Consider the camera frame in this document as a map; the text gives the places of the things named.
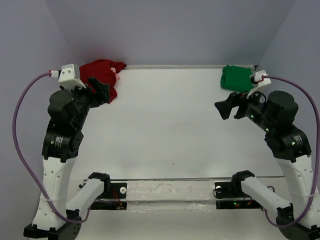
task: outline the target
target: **white bracket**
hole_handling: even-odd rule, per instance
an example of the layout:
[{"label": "white bracket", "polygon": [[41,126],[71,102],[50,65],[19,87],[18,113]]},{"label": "white bracket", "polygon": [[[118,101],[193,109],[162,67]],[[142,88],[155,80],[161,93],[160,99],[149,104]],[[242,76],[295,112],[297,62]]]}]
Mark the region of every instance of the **white bracket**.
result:
[{"label": "white bracket", "polygon": [[257,71],[256,73],[254,73],[253,76],[254,76],[254,82],[257,84],[247,94],[247,96],[246,96],[247,99],[257,91],[263,92],[271,84],[270,78],[263,78],[262,79],[263,76],[268,76],[265,70]]},{"label": "white bracket", "polygon": [[80,80],[80,68],[75,64],[62,66],[58,83],[68,90],[75,87],[86,88],[86,85]]}]

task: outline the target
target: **wire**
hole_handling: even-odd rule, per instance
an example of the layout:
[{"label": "wire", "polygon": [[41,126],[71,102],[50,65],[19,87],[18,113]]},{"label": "wire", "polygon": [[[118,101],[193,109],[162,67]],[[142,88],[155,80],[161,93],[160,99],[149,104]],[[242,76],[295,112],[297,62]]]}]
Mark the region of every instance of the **wire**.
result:
[{"label": "wire", "polygon": [[252,204],[252,201],[253,201],[253,198],[251,197],[250,202],[248,202],[247,205],[248,205],[248,206],[251,205],[251,204]]},{"label": "wire", "polygon": [[111,204],[111,205],[114,205],[114,204],[116,203],[116,202],[114,202],[114,201],[105,201],[105,200],[102,200],[102,199],[100,199],[100,198],[97,198],[95,201],[96,201],[96,202],[99,202],[99,203]]},{"label": "wire", "polygon": [[120,198],[119,198],[119,196],[118,196],[118,193],[116,192],[115,189],[113,189],[113,191],[114,191],[114,194],[116,195],[116,198],[118,199],[118,202],[120,203],[120,206],[122,207],[123,204],[122,204],[122,202],[120,201]]},{"label": "wire", "polygon": [[14,113],[13,113],[13,119],[12,119],[12,137],[13,137],[13,143],[14,143],[14,147],[15,150],[22,162],[22,164],[24,165],[24,167],[26,168],[26,170],[29,172],[29,174],[31,175],[31,177],[33,178],[33,180],[35,181],[35,183],[38,185],[41,193],[43,194],[43,196],[47,199],[47,203],[49,204],[50,208],[52,209],[52,211],[63,221],[67,222],[67,223],[71,223],[71,224],[82,224],[85,221],[87,221],[88,217],[89,217],[89,212],[90,212],[90,208],[88,209],[85,219],[83,220],[72,220],[72,219],[68,219],[65,216],[63,216],[55,207],[55,205],[51,202],[50,197],[45,189],[45,187],[42,185],[41,181],[39,180],[39,178],[37,177],[37,175],[34,173],[34,171],[32,171],[31,167],[29,166],[29,164],[27,163],[27,161],[25,160],[19,143],[18,143],[18,137],[17,137],[17,118],[18,118],[18,112],[19,112],[19,108],[21,106],[21,103],[23,101],[23,99],[25,98],[27,92],[29,91],[29,89],[32,87],[33,84],[35,84],[38,80],[40,80],[41,78],[45,77],[45,76],[51,76],[51,72],[46,72],[43,73],[39,76],[37,76],[36,78],[34,78],[27,86],[26,88],[23,90],[16,106],[14,109]]},{"label": "wire", "polygon": [[116,198],[115,192],[113,190],[111,192],[112,192],[112,196],[113,196],[113,199],[114,199],[115,206],[117,206],[118,202],[117,202],[117,198]]},{"label": "wire", "polygon": [[245,195],[244,199],[242,200],[242,203],[245,202],[246,198],[247,198],[247,195]]},{"label": "wire", "polygon": [[318,109],[317,109],[315,101],[312,99],[311,95],[303,87],[301,87],[300,85],[296,84],[293,81],[287,80],[287,79],[282,78],[282,77],[269,76],[269,75],[262,76],[262,80],[265,79],[265,78],[279,80],[279,81],[282,81],[282,82],[285,82],[287,84],[290,84],[290,85],[298,88],[299,90],[301,90],[304,93],[304,95],[308,98],[308,100],[310,101],[310,103],[312,105],[312,108],[313,108],[313,111],[314,111],[314,115],[315,115],[315,121],[316,121],[315,167],[314,167],[314,173],[313,173],[313,180],[312,180],[312,186],[311,186],[311,191],[310,191],[310,197],[309,197],[308,203],[305,206],[303,212],[293,222],[291,222],[289,224],[286,224],[286,225],[279,225],[279,224],[273,223],[270,220],[269,216],[268,216],[267,210],[264,210],[266,219],[268,220],[268,222],[272,226],[277,227],[279,229],[285,229],[285,228],[290,228],[290,227],[296,225],[297,223],[299,223],[307,215],[307,213],[308,213],[308,211],[309,211],[309,209],[310,209],[310,207],[311,207],[311,205],[312,205],[312,203],[314,201],[314,194],[315,194],[316,189],[317,189],[318,173],[319,173],[319,162],[320,162],[320,160],[319,160],[319,156],[320,156],[320,117],[319,117],[319,112],[318,112]]}]

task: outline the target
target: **cable connector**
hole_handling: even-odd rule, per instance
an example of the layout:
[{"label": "cable connector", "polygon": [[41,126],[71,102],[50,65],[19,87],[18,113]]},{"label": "cable connector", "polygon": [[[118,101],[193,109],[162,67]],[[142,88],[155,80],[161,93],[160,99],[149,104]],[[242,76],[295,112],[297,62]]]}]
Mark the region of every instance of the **cable connector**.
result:
[{"label": "cable connector", "polygon": [[49,71],[50,73],[51,73],[51,78],[56,78],[56,79],[58,79],[59,78],[59,71],[57,71],[57,70],[50,70]]},{"label": "cable connector", "polygon": [[247,94],[246,96],[247,99],[257,91],[262,92],[268,87],[268,85],[271,84],[270,78],[266,78],[266,77],[263,78],[263,76],[268,76],[265,70],[257,71],[250,76],[250,80],[252,84],[254,84],[255,86]]}]

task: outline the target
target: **white tabletop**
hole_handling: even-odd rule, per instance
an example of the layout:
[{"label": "white tabletop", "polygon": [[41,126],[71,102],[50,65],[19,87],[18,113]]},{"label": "white tabletop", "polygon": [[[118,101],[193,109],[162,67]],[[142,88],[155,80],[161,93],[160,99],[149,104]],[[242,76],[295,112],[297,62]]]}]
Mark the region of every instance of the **white tabletop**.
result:
[{"label": "white tabletop", "polygon": [[76,240],[284,240],[262,211],[92,211]]},{"label": "white tabletop", "polygon": [[72,178],[92,172],[112,179],[231,177],[250,170],[279,176],[281,169],[250,120],[223,121],[214,103],[221,69],[128,69],[111,104],[90,110]]}]

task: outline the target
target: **red wire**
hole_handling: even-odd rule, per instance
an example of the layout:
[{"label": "red wire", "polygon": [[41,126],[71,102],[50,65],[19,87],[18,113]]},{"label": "red wire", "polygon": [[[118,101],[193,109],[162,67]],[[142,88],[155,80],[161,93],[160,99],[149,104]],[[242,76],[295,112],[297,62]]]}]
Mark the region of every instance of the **red wire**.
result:
[{"label": "red wire", "polygon": [[111,192],[112,192],[112,195],[113,195],[115,206],[117,207],[117,199],[116,199],[116,196],[115,196],[115,192],[114,191],[111,191]]},{"label": "red wire", "polygon": [[114,193],[115,193],[115,195],[116,195],[116,198],[118,199],[118,201],[119,201],[119,203],[120,203],[120,206],[122,206],[122,202],[120,201],[120,198],[119,198],[119,196],[118,196],[118,193],[116,192],[115,189],[113,189],[113,191],[114,191]]}]

